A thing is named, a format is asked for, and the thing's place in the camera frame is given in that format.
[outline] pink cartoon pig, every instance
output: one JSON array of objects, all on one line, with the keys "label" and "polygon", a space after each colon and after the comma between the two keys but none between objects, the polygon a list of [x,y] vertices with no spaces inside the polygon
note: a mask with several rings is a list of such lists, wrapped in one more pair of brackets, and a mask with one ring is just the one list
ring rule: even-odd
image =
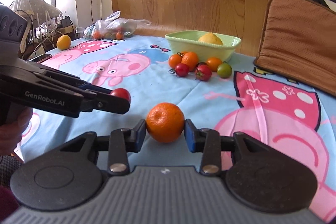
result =
[{"label": "pink cartoon pig", "polygon": [[[235,72],[234,81],[241,108],[224,117],[215,130],[222,136],[245,132],[309,167],[319,184],[310,209],[330,222],[336,215],[336,191],[325,183],[329,153],[316,132],[320,125],[316,93],[251,73]],[[223,152],[222,168],[231,166],[229,153]]]},{"label": "pink cartoon pig", "polygon": [[43,62],[43,65],[48,66],[53,69],[59,69],[60,65],[63,65],[65,63],[69,63],[78,57],[80,57],[82,54],[88,54],[91,52],[96,52],[98,50],[117,45],[113,42],[106,42],[106,41],[86,41],[83,43],[78,44],[77,46],[67,50],[62,51],[59,53],[56,53],[52,56],[52,58],[46,60]]},{"label": "pink cartoon pig", "polygon": [[124,77],[142,72],[150,63],[151,60],[141,54],[119,54],[109,60],[87,64],[83,72],[98,75],[92,82],[94,85],[101,86],[109,79],[109,86],[115,86],[120,84]]},{"label": "pink cartoon pig", "polygon": [[44,61],[42,64],[53,68],[59,69],[60,65],[71,62],[81,56],[81,51],[79,50],[68,50],[65,52],[59,52],[52,56],[52,58]]}]

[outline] brown seat cushion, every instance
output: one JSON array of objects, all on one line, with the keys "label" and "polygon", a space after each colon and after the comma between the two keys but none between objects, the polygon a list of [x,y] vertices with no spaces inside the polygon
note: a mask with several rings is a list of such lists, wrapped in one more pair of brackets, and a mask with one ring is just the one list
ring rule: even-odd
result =
[{"label": "brown seat cushion", "polygon": [[336,96],[336,13],[310,0],[269,0],[254,64]]}]

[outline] yellow lemon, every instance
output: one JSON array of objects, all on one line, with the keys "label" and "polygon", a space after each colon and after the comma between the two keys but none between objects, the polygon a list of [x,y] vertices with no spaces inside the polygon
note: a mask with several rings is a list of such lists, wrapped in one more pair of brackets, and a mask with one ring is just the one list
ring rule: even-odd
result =
[{"label": "yellow lemon", "polygon": [[208,32],[201,36],[198,41],[215,45],[223,45],[222,40],[220,40],[219,37],[212,32]]},{"label": "yellow lemon", "polygon": [[68,35],[63,35],[61,37],[58,38],[57,40],[57,44],[56,44],[57,48],[59,48],[61,51],[67,50],[68,48],[70,48],[71,46],[71,38]]}]

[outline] plastic bag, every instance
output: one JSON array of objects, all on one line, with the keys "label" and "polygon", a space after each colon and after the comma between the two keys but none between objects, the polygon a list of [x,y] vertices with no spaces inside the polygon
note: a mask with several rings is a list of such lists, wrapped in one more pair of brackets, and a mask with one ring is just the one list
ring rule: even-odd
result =
[{"label": "plastic bag", "polygon": [[117,11],[107,17],[105,20],[97,22],[84,30],[85,39],[116,39],[117,33],[124,36],[131,35],[135,32],[138,25],[151,25],[151,22],[145,19],[126,19],[119,18],[120,11]]},{"label": "plastic bag", "polygon": [[111,22],[107,29],[112,32],[120,32],[123,35],[131,35],[135,32],[138,25],[149,26],[152,22],[145,19],[126,19],[126,18],[118,18]]},{"label": "plastic bag", "polygon": [[120,11],[114,12],[113,14],[105,18],[104,20],[101,20],[101,19],[97,20],[95,24],[91,25],[90,27],[87,27],[84,30],[83,37],[85,39],[93,39],[93,40],[99,40],[99,39],[104,38],[105,28],[108,26],[108,24],[113,22],[113,20],[117,19],[118,17],[120,17]]}]

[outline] human hand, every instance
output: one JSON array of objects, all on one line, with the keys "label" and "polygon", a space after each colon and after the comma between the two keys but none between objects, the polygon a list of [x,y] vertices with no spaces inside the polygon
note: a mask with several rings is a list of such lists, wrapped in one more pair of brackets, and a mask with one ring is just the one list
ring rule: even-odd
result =
[{"label": "human hand", "polygon": [[22,133],[26,130],[33,115],[32,108],[25,108],[11,124],[0,126],[0,156],[9,155],[22,139]]}]

